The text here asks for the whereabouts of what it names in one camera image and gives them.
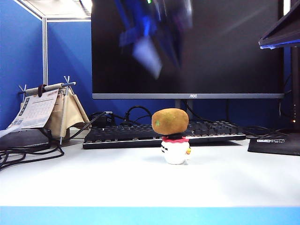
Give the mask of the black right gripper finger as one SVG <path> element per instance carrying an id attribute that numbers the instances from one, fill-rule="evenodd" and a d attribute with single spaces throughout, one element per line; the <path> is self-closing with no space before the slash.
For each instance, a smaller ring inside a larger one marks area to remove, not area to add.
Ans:
<path id="1" fill-rule="evenodd" d="M 267 30 L 258 44 L 261 49 L 300 46 L 299 1 L 295 1 L 290 11 Z"/>

